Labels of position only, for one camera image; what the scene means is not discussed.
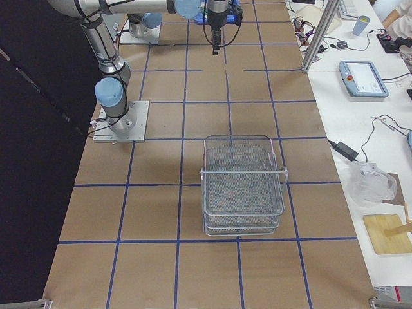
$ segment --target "black wall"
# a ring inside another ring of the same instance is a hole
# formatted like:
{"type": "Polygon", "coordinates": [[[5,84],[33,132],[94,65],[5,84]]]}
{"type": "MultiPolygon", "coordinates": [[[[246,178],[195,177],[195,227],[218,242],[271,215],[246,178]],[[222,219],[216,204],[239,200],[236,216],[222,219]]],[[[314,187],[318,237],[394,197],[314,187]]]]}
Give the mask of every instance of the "black wall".
{"type": "Polygon", "coordinates": [[[101,76],[46,0],[0,2],[0,303],[13,303],[42,298],[86,141],[74,127],[87,131],[101,76]]]}

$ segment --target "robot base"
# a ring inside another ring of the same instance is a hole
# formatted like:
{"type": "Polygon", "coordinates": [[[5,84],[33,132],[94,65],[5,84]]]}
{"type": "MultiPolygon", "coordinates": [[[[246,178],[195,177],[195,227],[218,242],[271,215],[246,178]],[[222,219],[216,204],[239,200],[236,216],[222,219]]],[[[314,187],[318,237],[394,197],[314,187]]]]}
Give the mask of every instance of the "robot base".
{"type": "MultiPolygon", "coordinates": [[[[149,101],[131,101],[129,106],[132,112],[136,113],[137,120],[135,126],[126,135],[117,135],[109,127],[97,131],[93,136],[94,142],[144,142],[146,133],[147,116],[149,114],[149,101]]],[[[103,109],[100,110],[100,118],[105,118],[106,113],[103,109]]],[[[97,123],[96,130],[107,127],[109,124],[106,121],[97,123]]]]}
{"type": "MultiPolygon", "coordinates": [[[[129,22],[125,24],[124,28],[129,29],[129,22]]],[[[159,44],[159,36],[160,25],[155,29],[151,29],[151,31],[142,38],[133,37],[129,32],[123,32],[120,36],[120,43],[128,45],[157,45],[159,44]]]]}

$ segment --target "wooden cutting board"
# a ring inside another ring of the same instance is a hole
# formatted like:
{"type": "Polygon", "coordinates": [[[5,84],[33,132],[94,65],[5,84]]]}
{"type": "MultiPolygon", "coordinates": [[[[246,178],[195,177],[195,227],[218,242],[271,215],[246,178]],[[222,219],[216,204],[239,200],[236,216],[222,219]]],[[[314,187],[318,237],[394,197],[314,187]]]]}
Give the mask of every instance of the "wooden cutting board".
{"type": "Polygon", "coordinates": [[[363,217],[366,230],[376,254],[412,253],[412,244],[406,233],[386,236],[384,231],[402,225],[396,214],[374,214],[363,217]]]}

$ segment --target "grid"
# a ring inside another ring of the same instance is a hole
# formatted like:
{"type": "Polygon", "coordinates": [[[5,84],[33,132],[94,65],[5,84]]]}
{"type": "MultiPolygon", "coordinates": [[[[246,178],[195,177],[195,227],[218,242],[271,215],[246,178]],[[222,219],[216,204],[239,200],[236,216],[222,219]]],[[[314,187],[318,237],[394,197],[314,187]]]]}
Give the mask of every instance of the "grid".
{"type": "MultiPolygon", "coordinates": [[[[170,15],[159,46],[121,47],[129,98],[151,101],[147,138],[86,144],[45,290],[56,308],[368,307],[370,281],[285,3],[241,5],[243,29],[217,58],[201,26],[170,15]],[[267,135],[288,166],[275,234],[201,232],[202,143],[214,134],[267,135]]],[[[234,30],[225,27],[226,41],[234,30]]]]}

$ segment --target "white table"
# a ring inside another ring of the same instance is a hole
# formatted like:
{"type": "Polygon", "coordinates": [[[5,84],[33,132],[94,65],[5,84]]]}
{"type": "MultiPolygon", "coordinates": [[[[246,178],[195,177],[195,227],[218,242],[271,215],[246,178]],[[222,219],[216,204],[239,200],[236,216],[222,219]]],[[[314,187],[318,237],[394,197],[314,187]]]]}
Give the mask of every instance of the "white table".
{"type": "MultiPolygon", "coordinates": [[[[368,0],[354,0],[357,10],[362,15],[370,17],[367,28],[356,37],[351,33],[355,21],[342,21],[338,27],[327,36],[336,37],[348,43],[351,48],[363,49],[368,41],[366,34],[373,29],[382,28],[378,17],[368,0]]],[[[302,4],[292,3],[294,10],[302,4]]],[[[321,114],[326,135],[334,142],[342,141],[357,152],[358,160],[364,162],[361,145],[371,132],[372,118],[388,114],[401,126],[412,127],[412,100],[406,90],[412,78],[409,75],[397,82],[387,83],[390,93],[388,98],[370,99],[349,96],[338,71],[340,61],[373,61],[380,76],[392,78],[407,73],[408,70],[398,54],[387,54],[378,42],[376,33],[370,34],[371,43],[366,51],[336,50],[329,48],[319,54],[321,60],[310,67],[308,76],[321,114]]],[[[336,40],[326,39],[328,43],[336,44],[336,40]]],[[[392,132],[379,121],[375,122],[376,131],[365,146],[369,162],[375,162],[387,173],[398,174],[405,201],[412,205],[412,152],[406,144],[406,138],[398,132],[392,132]]],[[[333,158],[342,182],[348,207],[357,233],[360,247],[373,286],[412,286],[412,254],[377,255],[373,251],[368,233],[363,223],[367,214],[398,214],[405,223],[402,206],[385,203],[369,207],[361,207],[348,194],[347,184],[350,178],[347,159],[333,151],[333,158]]]]}

